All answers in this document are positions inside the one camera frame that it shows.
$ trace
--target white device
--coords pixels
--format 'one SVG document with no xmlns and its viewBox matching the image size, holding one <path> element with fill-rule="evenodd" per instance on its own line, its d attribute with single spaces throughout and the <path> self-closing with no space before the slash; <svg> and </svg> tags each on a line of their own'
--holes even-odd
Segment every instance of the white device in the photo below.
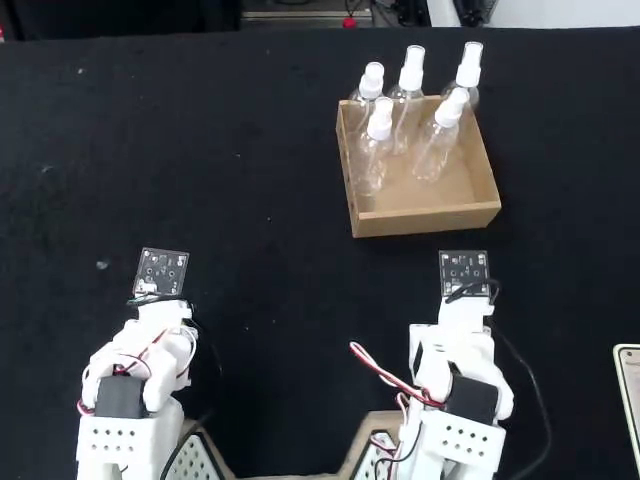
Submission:
<svg viewBox="0 0 640 480">
<path fill-rule="evenodd" d="M 383 370 L 357 343 L 351 350 L 381 379 L 402 390 L 404 414 L 399 444 L 387 475 L 375 480 L 491 480 L 506 436 L 499 421 L 513 410 L 513 391 L 494 363 L 494 341 L 484 317 L 493 313 L 486 252 L 441 252 L 442 301 L 435 325 L 409 327 L 409 368 L 413 386 Z M 464 388 L 489 392 L 490 409 L 479 413 L 451 406 Z"/>
<path fill-rule="evenodd" d="M 187 258 L 143 250 L 131 301 L 138 318 L 127 320 L 84 369 L 77 480 L 158 480 L 177 445 L 184 413 L 171 392 L 190 385 L 198 338 L 185 323 L 190 304 L 176 296 Z"/>
<path fill-rule="evenodd" d="M 613 349 L 624 413 L 633 455 L 640 475 L 640 345 L 620 344 Z"/>
</svg>

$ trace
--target white spray nozzle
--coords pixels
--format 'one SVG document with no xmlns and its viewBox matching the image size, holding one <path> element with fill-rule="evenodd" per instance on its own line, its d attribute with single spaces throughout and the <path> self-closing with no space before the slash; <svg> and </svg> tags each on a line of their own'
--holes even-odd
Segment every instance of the white spray nozzle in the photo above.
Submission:
<svg viewBox="0 0 640 480">
<path fill-rule="evenodd" d="M 398 85 L 403 90 L 413 92 L 422 88 L 422 74 L 424 65 L 424 47 L 409 45 L 404 58 L 404 66 L 400 70 Z"/>
<path fill-rule="evenodd" d="M 386 140 L 391 135 L 391 113 L 393 100 L 380 97 L 376 100 L 373 114 L 369 118 L 367 134 L 374 140 Z"/>
<path fill-rule="evenodd" d="M 367 63 L 364 69 L 364 75 L 360 78 L 360 86 L 358 87 L 362 98 L 373 100 L 378 98 L 382 93 L 382 85 L 384 83 L 384 67 L 381 63 Z"/>
<path fill-rule="evenodd" d="M 468 101 L 469 93 L 465 88 L 454 88 L 451 95 L 436 110 L 435 120 L 438 125 L 451 128 L 457 124 Z"/>
<path fill-rule="evenodd" d="M 464 44 L 462 61 L 458 66 L 456 83 L 461 87 L 474 88 L 480 83 L 480 59 L 482 58 L 483 45 L 480 42 L 467 42 Z"/>
</svg>

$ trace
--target clear plastic bottle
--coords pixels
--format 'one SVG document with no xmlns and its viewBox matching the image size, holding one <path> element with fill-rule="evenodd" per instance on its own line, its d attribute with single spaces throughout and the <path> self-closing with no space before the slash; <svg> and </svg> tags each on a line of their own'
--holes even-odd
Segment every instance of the clear plastic bottle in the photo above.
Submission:
<svg viewBox="0 0 640 480">
<path fill-rule="evenodd" d="M 469 101 L 464 88 L 455 88 L 422 129 L 416 143 L 412 173 L 425 182 L 435 182 L 458 141 L 458 122 Z"/>
<path fill-rule="evenodd" d="M 389 91 L 389 98 L 396 104 L 393 113 L 393 153 L 405 153 L 415 140 L 421 116 L 422 103 L 417 101 L 424 97 L 422 93 L 422 76 L 424 64 L 424 47 L 409 45 L 404 66 L 400 70 L 398 84 Z"/>
<path fill-rule="evenodd" d="M 349 100 L 358 102 L 360 106 L 359 120 L 354 121 L 353 129 L 347 133 L 361 132 L 367 125 L 369 116 L 373 112 L 373 104 L 382 95 L 382 85 L 384 83 L 384 67 L 381 63 L 370 62 L 364 69 L 364 74 L 360 78 L 360 84 L 351 95 Z"/>
<path fill-rule="evenodd" d="M 478 84 L 480 83 L 480 59 L 482 58 L 483 45 L 480 42 L 467 42 L 464 44 L 462 60 L 458 65 L 456 79 L 447 85 L 442 92 L 442 97 L 447 98 L 454 88 L 466 88 L 469 93 L 469 106 L 475 110 L 480 101 Z"/>
<path fill-rule="evenodd" d="M 356 193 L 374 195 L 382 188 L 388 156 L 393 146 L 391 115 L 393 102 L 387 97 L 376 100 L 367 129 L 356 140 L 350 156 L 351 182 Z"/>
</svg>

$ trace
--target wooden box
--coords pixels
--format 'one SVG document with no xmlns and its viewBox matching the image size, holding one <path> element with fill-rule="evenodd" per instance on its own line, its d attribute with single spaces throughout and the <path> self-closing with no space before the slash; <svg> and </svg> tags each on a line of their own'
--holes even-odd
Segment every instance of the wooden box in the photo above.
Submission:
<svg viewBox="0 0 640 480">
<path fill-rule="evenodd" d="M 431 116 L 440 97 L 426 97 L 423 120 Z M 356 195 L 351 187 L 347 133 L 358 121 L 358 107 L 341 101 L 336 134 L 354 237 L 406 235 L 486 227 L 501 208 L 475 116 L 466 112 L 460 142 L 440 179 L 424 185 L 410 173 L 409 156 L 389 162 L 385 185 L 373 197 Z"/>
</svg>

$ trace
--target black table surface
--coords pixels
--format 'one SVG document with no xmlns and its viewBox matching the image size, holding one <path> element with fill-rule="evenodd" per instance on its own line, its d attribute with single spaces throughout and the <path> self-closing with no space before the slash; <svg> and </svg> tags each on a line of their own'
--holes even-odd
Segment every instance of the black table surface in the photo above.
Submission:
<svg viewBox="0 0 640 480">
<path fill-rule="evenodd" d="M 486 45 L 479 123 L 503 210 L 484 230 L 351 238 L 334 125 L 367 61 L 428 48 L 437 93 Z M 240 476 L 336 471 L 408 378 L 433 322 L 437 251 L 487 249 L 495 321 L 555 433 L 534 478 L 633 478 L 612 348 L 640 341 L 640 30 L 239 33 L 0 47 L 3 478 L 74 478 L 80 373 L 121 328 L 142 247 L 191 253 L 184 293 L 224 364 L 207 425 Z M 96 262 L 108 263 L 100 270 Z M 499 478 L 543 432 L 525 372 Z M 197 416 L 215 388 L 185 400 Z"/>
</svg>

